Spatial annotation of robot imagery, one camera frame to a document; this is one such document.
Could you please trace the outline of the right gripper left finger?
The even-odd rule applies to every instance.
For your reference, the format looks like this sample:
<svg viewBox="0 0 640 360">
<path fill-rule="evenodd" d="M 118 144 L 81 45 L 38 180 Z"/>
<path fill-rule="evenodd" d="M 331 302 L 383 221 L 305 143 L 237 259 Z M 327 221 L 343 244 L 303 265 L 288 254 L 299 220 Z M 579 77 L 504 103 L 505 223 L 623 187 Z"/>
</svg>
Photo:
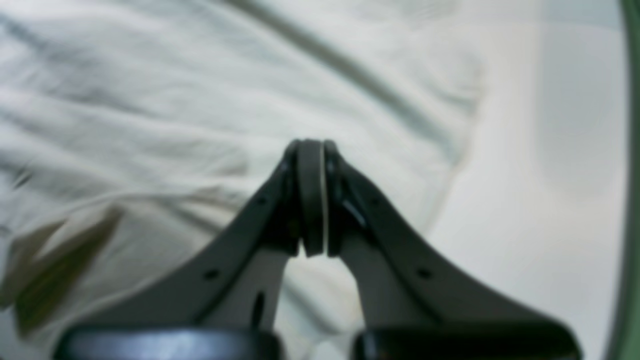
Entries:
<svg viewBox="0 0 640 360">
<path fill-rule="evenodd" d="M 237 216 L 176 271 L 62 335 L 55 360 L 283 360 L 286 264 L 324 253 L 323 142 L 295 140 Z"/>
</svg>

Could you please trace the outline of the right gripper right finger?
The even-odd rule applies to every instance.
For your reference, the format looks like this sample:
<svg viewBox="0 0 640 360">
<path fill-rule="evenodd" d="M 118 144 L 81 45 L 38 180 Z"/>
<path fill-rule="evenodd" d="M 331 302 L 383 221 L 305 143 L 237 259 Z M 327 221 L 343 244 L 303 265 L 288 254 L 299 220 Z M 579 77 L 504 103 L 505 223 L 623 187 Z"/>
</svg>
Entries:
<svg viewBox="0 0 640 360">
<path fill-rule="evenodd" d="M 569 328 L 447 260 L 377 186 L 323 145 L 327 252 L 354 276 L 352 360 L 580 360 Z"/>
</svg>

